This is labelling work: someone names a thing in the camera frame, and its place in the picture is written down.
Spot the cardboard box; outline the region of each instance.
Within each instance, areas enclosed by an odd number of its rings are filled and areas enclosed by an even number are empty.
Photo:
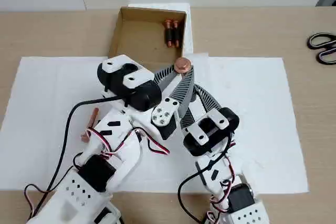
[[[182,56],[183,48],[167,47],[163,25],[166,19],[178,20],[184,34],[185,12],[121,7],[109,57],[125,54],[152,71],[174,63]]]

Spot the scissors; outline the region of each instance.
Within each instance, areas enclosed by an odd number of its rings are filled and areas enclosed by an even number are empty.
[[[319,43],[319,44],[314,44],[313,40],[316,38],[326,38],[329,40],[326,42]],[[333,52],[336,52],[336,35],[330,34],[330,33],[314,34],[308,38],[307,47],[312,50],[324,48],[325,50],[319,52],[316,55],[316,60],[319,63],[324,64],[324,65],[335,65],[336,64],[336,60],[326,60],[324,58],[326,55],[330,55]]]

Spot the robotic arm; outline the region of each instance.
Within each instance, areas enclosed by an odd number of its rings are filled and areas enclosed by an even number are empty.
[[[88,128],[89,144],[61,181],[55,194],[29,224],[40,223],[122,223],[119,210],[110,202],[113,192],[141,159],[142,141],[160,154],[167,155],[162,143],[177,128],[184,134],[184,146],[196,157],[196,176],[213,195],[203,221],[183,209],[198,223],[269,223],[262,202],[253,195],[244,175],[228,150],[235,145],[234,131],[239,117],[219,103],[202,87],[194,84],[194,69],[185,58],[152,73],[122,55],[105,60],[97,70],[104,86],[110,112]],[[166,92],[174,80],[181,80]],[[189,103],[200,101],[206,112],[194,120]]]

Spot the wooden table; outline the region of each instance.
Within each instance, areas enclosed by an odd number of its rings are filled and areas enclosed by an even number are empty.
[[[117,13],[0,13],[1,119],[21,56],[107,55]],[[195,52],[284,58],[310,193],[262,198],[271,223],[335,223],[336,67],[318,64],[305,43],[314,32],[336,33],[336,8],[196,8],[192,21]],[[126,223],[192,223],[176,194],[117,193],[113,202]],[[201,216],[208,197],[185,203]],[[0,192],[0,223],[25,223],[27,215],[21,191]]]

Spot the copper cap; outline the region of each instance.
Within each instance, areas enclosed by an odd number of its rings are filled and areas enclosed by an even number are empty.
[[[177,73],[187,73],[191,69],[191,62],[187,58],[179,57],[174,64]]]

